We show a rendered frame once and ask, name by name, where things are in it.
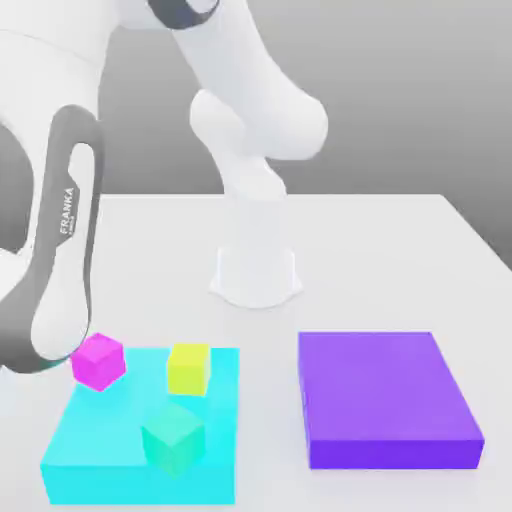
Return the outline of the large purple box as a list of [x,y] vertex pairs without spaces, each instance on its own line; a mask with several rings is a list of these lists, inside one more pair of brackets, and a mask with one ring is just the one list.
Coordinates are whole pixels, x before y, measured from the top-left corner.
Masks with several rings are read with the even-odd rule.
[[429,332],[301,332],[313,470],[473,470],[485,437]]

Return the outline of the large cyan box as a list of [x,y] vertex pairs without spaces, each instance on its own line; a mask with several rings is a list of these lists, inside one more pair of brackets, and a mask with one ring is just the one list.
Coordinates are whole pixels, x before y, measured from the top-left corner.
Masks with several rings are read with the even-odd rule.
[[[165,348],[128,348],[126,374],[103,392],[76,385],[40,463],[53,505],[232,505],[240,352],[211,351],[203,397],[167,390]],[[151,464],[142,426],[167,404],[193,412],[205,427],[205,453],[177,477]]]

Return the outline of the small yellow cube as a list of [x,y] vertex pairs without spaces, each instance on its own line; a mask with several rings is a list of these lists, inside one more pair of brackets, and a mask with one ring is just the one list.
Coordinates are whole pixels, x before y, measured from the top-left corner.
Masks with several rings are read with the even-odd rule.
[[204,397],[211,376],[211,349],[204,343],[175,343],[167,360],[168,391]]

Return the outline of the small teal cube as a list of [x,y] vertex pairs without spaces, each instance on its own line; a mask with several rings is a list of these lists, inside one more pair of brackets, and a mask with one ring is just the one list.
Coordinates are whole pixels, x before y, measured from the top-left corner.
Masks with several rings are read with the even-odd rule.
[[180,404],[166,402],[141,426],[147,462],[177,478],[193,466],[206,450],[205,422]]

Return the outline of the small magenta cube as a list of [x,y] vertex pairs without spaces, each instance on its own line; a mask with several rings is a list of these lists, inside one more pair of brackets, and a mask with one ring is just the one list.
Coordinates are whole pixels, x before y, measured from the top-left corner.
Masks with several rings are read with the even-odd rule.
[[102,392],[126,372],[124,347],[113,338],[95,333],[71,355],[71,366],[77,382]]

